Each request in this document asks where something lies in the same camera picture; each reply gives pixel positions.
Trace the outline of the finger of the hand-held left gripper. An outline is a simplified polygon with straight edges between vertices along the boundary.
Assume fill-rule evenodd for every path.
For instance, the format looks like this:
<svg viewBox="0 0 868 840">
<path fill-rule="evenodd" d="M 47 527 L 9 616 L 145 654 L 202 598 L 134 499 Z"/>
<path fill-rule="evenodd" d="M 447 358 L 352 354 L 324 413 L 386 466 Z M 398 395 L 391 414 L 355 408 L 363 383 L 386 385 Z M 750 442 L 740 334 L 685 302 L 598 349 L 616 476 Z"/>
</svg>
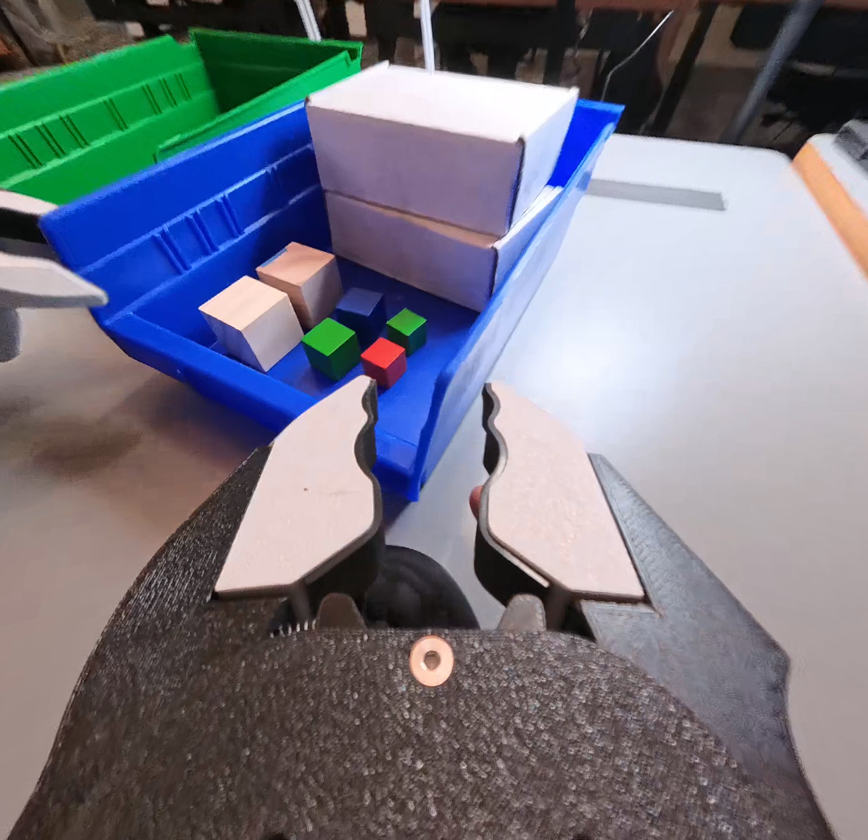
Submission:
<svg viewBox="0 0 868 840">
<path fill-rule="evenodd" d="M 54 260 L 1 252 L 1 362 L 21 350 L 21 309 L 106 305 L 108 294 Z"/>
<path fill-rule="evenodd" d="M 56 209 L 52 202 L 2 189 L 1 247 L 49 248 L 40 220 Z"/>
</svg>

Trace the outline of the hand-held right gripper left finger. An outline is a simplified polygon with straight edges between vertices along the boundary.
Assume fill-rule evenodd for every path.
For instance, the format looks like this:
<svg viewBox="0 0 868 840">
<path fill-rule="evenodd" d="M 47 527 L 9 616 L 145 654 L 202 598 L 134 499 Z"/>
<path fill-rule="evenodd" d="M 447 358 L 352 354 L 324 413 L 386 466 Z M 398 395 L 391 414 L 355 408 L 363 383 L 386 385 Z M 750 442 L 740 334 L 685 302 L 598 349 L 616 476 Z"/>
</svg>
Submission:
<svg viewBox="0 0 868 840">
<path fill-rule="evenodd" d="M 276 436 L 216 598 L 282 597 L 295 619 L 331 593 L 363 601 L 385 547 L 376 422 L 377 385 L 356 377 Z"/>
</svg>

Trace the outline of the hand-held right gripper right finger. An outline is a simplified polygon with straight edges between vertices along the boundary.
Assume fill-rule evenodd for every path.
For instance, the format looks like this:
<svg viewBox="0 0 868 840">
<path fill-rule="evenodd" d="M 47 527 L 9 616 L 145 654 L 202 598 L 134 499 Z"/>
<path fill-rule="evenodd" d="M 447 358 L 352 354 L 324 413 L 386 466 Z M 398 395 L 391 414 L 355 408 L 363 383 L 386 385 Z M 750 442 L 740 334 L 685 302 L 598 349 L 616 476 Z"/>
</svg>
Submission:
<svg viewBox="0 0 868 840">
<path fill-rule="evenodd" d="M 483 466 L 474 567 L 504 605 L 538 596 L 637 604 L 645 590 L 580 436 L 501 381 L 483 387 Z"/>
</svg>

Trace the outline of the green plastic bin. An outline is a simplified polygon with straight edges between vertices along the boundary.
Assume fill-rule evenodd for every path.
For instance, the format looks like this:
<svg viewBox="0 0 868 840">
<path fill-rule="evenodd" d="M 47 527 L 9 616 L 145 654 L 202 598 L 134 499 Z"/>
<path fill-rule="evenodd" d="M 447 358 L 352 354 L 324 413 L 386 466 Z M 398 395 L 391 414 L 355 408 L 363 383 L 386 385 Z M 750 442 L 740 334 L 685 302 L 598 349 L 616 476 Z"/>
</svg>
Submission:
<svg viewBox="0 0 868 840">
<path fill-rule="evenodd" d="M 1 91 L 1 187 L 63 205 L 358 73 L 363 43 L 189 29 Z"/>
</svg>

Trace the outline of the black wrist rest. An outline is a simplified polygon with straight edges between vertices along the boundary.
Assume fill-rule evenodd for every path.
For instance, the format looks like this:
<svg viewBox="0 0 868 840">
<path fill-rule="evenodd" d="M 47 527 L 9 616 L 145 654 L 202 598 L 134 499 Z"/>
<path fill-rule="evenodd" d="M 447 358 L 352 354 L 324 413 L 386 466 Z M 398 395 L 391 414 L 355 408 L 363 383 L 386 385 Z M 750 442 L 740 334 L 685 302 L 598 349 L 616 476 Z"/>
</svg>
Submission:
<svg viewBox="0 0 868 840">
<path fill-rule="evenodd" d="M 372 629 L 479 629 L 461 587 L 437 561 L 415 549 L 388 545 L 363 602 Z"/>
</svg>

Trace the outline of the red wooden block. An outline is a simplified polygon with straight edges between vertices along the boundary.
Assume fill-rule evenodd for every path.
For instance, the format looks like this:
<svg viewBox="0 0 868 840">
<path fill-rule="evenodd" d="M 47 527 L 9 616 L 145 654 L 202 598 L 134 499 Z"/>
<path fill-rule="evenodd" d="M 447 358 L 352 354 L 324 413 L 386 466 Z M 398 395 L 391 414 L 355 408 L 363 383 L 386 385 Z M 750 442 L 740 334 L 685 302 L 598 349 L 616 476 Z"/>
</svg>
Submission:
<svg viewBox="0 0 868 840">
<path fill-rule="evenodd" d="M 407 370 L 406 349 L 384 337 L 376 339 L 363 353 L 361 365 L 366 376 L 381 389 L 390 389 Z"/>
</svg>

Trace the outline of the grey desk with wooden edge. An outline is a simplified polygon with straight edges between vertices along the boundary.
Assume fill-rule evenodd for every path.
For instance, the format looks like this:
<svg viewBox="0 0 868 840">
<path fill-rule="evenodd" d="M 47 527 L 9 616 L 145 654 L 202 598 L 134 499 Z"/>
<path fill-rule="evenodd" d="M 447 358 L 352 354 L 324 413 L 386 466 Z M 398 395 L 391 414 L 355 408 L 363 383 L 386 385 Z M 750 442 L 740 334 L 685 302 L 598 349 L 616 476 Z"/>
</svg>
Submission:
<svg viewBox="0 0 868 840">
<path fill-rule="evenodd" d="M 793 158 L 831 227 L 867 273 L 867 122 L 851 120 L 834 134 L 812 136 Z"/>
</svg>

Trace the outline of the white cardboard box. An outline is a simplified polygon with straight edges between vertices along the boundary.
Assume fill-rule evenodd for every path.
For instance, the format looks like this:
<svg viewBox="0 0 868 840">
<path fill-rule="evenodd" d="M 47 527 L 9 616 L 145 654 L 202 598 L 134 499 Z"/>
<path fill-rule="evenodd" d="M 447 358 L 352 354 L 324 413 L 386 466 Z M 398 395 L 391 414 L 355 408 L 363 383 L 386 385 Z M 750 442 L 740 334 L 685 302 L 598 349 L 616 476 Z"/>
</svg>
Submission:
<svg viewBox="0 0 868 840">
<path fill-rule="evenodd" d="M 562 192 L 544 187 L 502 237 L 331 191 L 325 205 L 337 256 L 480 313 Z"/>
<path fill-rule="evenodd" d="M 554 173 L 578 97 L 383 62 L 306 112 L 323 190 L 502 237 Z"/>
</svg>

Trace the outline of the green wooden block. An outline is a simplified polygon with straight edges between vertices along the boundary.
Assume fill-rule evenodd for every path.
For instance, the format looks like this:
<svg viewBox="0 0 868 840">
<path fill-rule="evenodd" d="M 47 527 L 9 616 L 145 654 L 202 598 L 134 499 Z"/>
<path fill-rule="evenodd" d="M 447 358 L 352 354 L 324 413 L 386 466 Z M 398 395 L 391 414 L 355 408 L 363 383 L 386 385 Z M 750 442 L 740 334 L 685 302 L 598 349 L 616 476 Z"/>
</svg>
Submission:
<svg viewBox="0 0 868 840">
<path fill-rule="evenodd" d="M 423 348 L 428 339 L 428 321 L 425 317 L 404 308 L 388 319 L 386 337 L 401 347 L 407 357 Z"/>
<path fill-rule="evenodd" d="M 356 332 L 330 317 L 305 333 L 301 345 L 311 367 L 333 382 L 343 379 L 360 363 Z"/>
</svg>

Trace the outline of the blue plastic bin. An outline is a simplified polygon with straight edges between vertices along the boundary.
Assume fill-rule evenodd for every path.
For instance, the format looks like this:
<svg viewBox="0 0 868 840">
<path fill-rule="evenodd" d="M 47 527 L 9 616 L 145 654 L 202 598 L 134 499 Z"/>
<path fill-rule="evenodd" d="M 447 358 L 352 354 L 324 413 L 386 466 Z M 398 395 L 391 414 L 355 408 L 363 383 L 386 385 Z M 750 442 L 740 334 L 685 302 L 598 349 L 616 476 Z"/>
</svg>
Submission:
<svg viewBox="0 0 868 840">
<path fill-rule="evenodd" d="M 427 321 L 427 342 L 378 396 L 375 474 L 416 501 L 557 258 L 623 106 L 580 99 L 552 210 L 477 313 L 339 258 L 345 286 Z M 42 218 L 62 264 L 101 287 L 96 323 L 125 354 L 271 431 L 340 386 L 302 347 L 262 373 L 226 355 L 199 306 L 291 241 L 331 250 L 305 107 L 297 103 Z"/>
</svg>

